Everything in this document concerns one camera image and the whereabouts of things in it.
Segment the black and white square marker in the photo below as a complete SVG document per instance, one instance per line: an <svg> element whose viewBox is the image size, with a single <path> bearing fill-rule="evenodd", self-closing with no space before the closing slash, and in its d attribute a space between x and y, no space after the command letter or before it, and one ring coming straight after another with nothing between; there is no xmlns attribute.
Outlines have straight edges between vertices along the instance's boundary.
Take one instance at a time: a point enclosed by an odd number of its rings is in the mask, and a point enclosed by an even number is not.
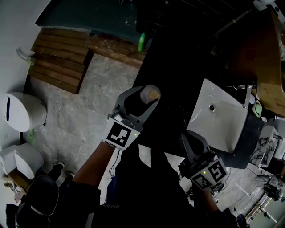
<svg viewBox="0 0 285 228"><path fill-rule="evenodd" d="M131 129L128 129L116 122L114 122L107 139L121 147L125 147L126 142L130 136Z"/></svg>
<svg viewBox="0 0 285 228"><path fill-rule="evenodd" d="M224 170L223 166L219 161L210 166L208 170L215 182L220 181L227 174L227 172Z"/></svg>
<svg viewBox="0 0 285 228"><path fill-rule="evenodd" d="M202 174L198 174L196 177L192 178L192 180L202 189L212 185Z"/></svg>

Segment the black slot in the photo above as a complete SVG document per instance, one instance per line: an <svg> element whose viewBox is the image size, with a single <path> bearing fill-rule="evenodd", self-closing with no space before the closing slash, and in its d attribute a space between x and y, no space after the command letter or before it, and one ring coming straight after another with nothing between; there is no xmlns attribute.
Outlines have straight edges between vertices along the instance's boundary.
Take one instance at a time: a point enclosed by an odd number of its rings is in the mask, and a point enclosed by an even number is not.
<svg viewBox="0 0 285 228"><path fill-rule="evenodd" d="M7 100L7 109L6 109L6 120L9 121L9 114L10 114L10 98Z"/></svg>

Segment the white wall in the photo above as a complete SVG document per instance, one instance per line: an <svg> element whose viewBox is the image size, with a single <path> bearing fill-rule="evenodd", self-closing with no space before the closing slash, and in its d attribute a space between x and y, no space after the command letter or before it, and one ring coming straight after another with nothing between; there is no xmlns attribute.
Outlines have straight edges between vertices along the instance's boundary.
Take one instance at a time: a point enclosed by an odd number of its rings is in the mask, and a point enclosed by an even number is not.
<svg viewBox="0 0 285 228"><path fill-rule="evenodd" d="M30 50L40 28L35 25L50 0L0 0L0 108L3 96L10 91L23 91L29 65L18 57L16 49ZM19 142L0 113L0 150ZM13 202L13 193L0 180L0 224L6 227L6 203Z"/></svg>

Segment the black countertop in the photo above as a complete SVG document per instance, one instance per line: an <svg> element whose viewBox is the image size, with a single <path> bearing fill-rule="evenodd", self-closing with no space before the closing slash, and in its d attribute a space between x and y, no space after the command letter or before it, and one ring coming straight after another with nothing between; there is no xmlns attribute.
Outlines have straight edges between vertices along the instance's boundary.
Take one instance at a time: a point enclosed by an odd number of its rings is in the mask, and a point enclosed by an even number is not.
<svg viewBox="0 0 285 228"><path fill-rule="evenodd" d="M171 15L167 26L153 39L133 87L153 84L161 91L158 106L144 124L138 142L178 156L178 138L186 129L205 78L218 86L224 84L224 69L204 50L206 21L195 21L196 15ZM226 166L245 168L258 141L263 122L249 111L236 151L217 151Z"/></svg>

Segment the green bottle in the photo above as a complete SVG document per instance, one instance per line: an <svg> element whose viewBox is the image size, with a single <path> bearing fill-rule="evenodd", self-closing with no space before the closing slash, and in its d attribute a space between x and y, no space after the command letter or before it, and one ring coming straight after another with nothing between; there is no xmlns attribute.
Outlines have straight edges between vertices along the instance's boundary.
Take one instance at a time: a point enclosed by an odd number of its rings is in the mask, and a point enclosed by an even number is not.
<svg viewBox="0 0 285 228"><path fill-rule="evenodd" d="M142 35L139 39L139 42L138 42L138 51L139 52L141 52L143 50L143 43L144 43L145 37L146 37L146 34L142 33Z"/></svg>

